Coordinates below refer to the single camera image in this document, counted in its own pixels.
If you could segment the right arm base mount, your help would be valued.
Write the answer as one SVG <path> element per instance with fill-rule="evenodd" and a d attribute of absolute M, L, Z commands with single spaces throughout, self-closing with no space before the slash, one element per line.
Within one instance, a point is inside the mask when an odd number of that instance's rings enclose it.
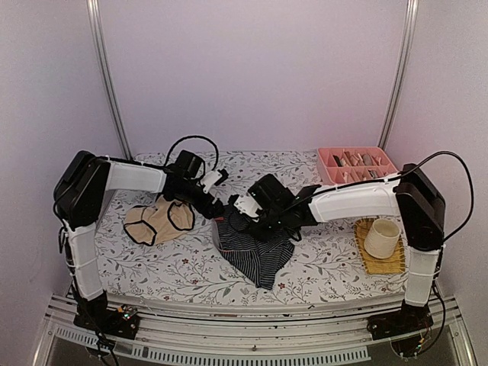
<path fill-rule="evenodd" d="M 405 300 L 398 310 L 373 315 L 367 319 L 367 331 L 373 340 L 428 330 L 432 325 L 428 304 L 418 307 L 407 304 Z"/>

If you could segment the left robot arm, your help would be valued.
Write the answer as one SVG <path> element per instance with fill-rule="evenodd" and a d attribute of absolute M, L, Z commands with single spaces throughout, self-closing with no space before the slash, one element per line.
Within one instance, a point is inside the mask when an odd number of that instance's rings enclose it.
<path fill-rule="evenodd" d="M 95 253 L 96 223 L 107 191 L 145 191 L 165 199 L 190 204 L 199 214 L 212 219 L 222 214 L 223 203 L 211 188 L 228 178 L 225 169 L 213 169 L 199 178 L 203 161 L 182 151 L 167 166 L 95 156 L 81 150 L 69 164 L 53 192 L 53 210 L 67 235 L 69 266 L 79 296 L 93 301 L 105 295 L 98 274 Z"/>

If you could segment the right aluminium frame post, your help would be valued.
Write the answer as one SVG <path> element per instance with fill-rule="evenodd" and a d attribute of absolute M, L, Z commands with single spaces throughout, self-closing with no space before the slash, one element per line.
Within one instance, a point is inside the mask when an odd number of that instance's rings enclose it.
<path fill-rule="evenodd" d="M 393 78 L 393 87 L 387 104 L 384 123 L 380 132 L 378 147 L 385 150 L 393 131 L 393 124 L 400 103 L 403 83 L 406 78 L 409 57 L 416 32 L 416 19 L 419 10 L 418 0 L 408 0 L 406 2 L 406 13 L 403 22 L 403 34 L 400 43 L 400 53 L 397 60 L 396 71 Z"/>

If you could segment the floral table cloth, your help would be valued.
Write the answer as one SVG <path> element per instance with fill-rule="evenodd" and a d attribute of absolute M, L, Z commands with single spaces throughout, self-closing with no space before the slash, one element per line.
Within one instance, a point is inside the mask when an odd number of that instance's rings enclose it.
<path fill-rule="evenodd" d="M 421 171 L 381 172 L 356 185 L 312 185 L 302 155 L 226 154 L 231 171 L 201 171 L 190 153 L 149 165 L 79 152 L 56 197 L 67 263 L 85 300 L 107 292 L 236 305 L 354 300 L 404 290 L 428 300 L 443 245 L 444 201 Z M 361 270 L 341 222 L 400 217 L 390 238 L 409 247 L 406 278 Z"/>

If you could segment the beige underwear black trim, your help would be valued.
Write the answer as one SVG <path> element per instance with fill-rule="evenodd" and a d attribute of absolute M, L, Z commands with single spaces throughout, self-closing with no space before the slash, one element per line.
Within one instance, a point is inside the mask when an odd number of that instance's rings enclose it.
<path fill-rule="evenodd" d="M 152 206 L 137 205 L 128 210 L 123 229 L 133 242 L 154 246 L 192 231 L 194 225 L 190 204 L 160 196 Z"/>

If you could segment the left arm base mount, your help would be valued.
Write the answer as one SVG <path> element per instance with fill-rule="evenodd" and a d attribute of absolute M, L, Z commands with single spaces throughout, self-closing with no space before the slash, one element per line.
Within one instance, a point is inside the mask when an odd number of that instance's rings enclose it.
<path fill-rule="evenodd" d="M 99 335 L 134 340 L 139 329 L 140 317 L 136 307 L 123 304 L 116 310 L 111 310 L 105 297 L 91 301 L 82 298 L 77 300 L 74 324 Z"/>

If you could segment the front aluminium rail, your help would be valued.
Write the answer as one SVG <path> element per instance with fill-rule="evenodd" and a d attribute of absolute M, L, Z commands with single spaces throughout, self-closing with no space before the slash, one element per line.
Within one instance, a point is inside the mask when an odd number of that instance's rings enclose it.
<path fill-rule="evenodd" d="M 374 339 L 370 316 L 398 310 L 401 296 L 335 303 L 235 307 L 110 295 L 110 308 L 138 309 L 135 339 L 114 339 L 107 361 L 167 365 L 475 365 L 454 297 L 431 299 L 434 320 L 423 353 L 395 354 L 392 339 Z"/>

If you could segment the cream ribbed cup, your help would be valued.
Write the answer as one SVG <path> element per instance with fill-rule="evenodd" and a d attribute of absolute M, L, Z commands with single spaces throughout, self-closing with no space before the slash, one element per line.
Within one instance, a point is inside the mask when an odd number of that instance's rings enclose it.
<path fill-rule="evenodd" d="M 376 219 L 364 240 L 364 248 L 372 257 L 386 259 L 393 255 L 399 237 L 400 228 L 393 221 Z"/>

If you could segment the pink divided organizer tray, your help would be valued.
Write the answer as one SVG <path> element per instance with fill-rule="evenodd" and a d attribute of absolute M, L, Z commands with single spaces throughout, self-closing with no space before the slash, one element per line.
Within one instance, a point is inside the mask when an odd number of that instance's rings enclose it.
<path fill-rule="evenodd" d="M 318 148 L 316 166 L 325 185 L 369 181 L 398 173 L 387 154 L 376 146 Z"/>

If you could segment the navy striped underwear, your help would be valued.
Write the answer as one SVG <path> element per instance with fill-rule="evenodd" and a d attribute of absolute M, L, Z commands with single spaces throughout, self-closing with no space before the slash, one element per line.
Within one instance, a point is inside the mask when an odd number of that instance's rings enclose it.
<path fill-rule="evenodd" d="M 257 288 L 272 290 L 276 274 L 291 260 L 295 245 L 291 238 L 278 236 L 267 242 L 254 239 L 243 230 L 247 221 L 231 205 L 221 217 L 213 219 L 213 244 L 235 269 Z"/>

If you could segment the yellow woven mat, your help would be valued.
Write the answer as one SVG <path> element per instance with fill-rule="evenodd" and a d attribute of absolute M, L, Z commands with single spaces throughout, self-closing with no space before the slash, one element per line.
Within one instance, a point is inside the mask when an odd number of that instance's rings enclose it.
<path fill-rule="evenodd" d="M 400 228 L 392 220 L 362 218 L 354 223 L 353 233 L 367 275 L 397 275 L 406 270 Z"/>

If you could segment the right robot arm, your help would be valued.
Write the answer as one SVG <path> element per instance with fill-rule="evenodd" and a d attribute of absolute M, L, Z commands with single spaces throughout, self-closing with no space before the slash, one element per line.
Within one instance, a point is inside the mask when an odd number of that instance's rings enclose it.
<path fill-rule="evenodd" d="M 400 332 L 424 318 L 444 244 L 445 199 L 423 171 L 407 164 L 384 178 L 343 185 L 309 185 L 293 194 L 273 175 L 261 177 L 235 204 L 250 221 L 250 233 L 264 239 L 279 229 L 298 230 L 349 217 L 397 216 L 409 247 L 404 302 L 394 317 Z"/>

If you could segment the left aluminium frame post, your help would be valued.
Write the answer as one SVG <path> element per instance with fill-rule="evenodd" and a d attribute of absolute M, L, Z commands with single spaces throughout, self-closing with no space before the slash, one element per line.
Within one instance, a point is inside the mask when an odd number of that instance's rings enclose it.
<path fill-rule="evenodd" d="M 101 72 L 101 80 L 104 86 L 104 92 L 108 101 L 109 111 L 114 124 L 116 138 L 120 144 L 122 154 L 125 159 L 132 160 L 133 154 L 130 148 L 129 139 L 121 117 L 120 107 L 118 104 L 114 82 L 111 75 L 108 53 L 104 41 L 104 33 L 101 21 L 101 12 L 99 1 L 88 0 L 86 2 L 88 11 L 88 20 L 91 28 L 95 53 L 98 59 L 98 65 Z"/>

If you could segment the aluminium frame post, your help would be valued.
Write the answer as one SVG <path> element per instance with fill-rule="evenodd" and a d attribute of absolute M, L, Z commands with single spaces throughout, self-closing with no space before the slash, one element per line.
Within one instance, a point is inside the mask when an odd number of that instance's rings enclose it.
<path fill-rule="evenodd" d="M 419 10 L 418 0 L 408 0 L 406 2 L 406 13 L 403 22 L 403 34 L 400 43 L 400 53 L 397 60 L 396 71 L 393 78 L 393 87 L 387 104 L 384 123 L 380 132 L 378 147 L 385 150 L 393 131 L 393 124 L 400 103 L 403 83 L 406 78 L 409 57 L 416 32 L 416 19 Z"/>
<path fill-rule="evenodd" d="M 95 53 L 98 59 L 98 65 L 101 72 L 101 80 L 104 86 L 104 92 L 108 101 L 109 111 L 114 124 L 116 138 L 120 144 L 122 154 L 125 159 L 132 160 L 133 154 L 130 148 L 129 139 L 121 117 L 120 107 L 118 104 L 114 82 L 111 75 L 108 53 L 104 41 L 104 33 L 101 21 L 101 12 L 99 1 L 88 0 L 86 2 L 88 11 L 88 20 L 91 28 Z"/>

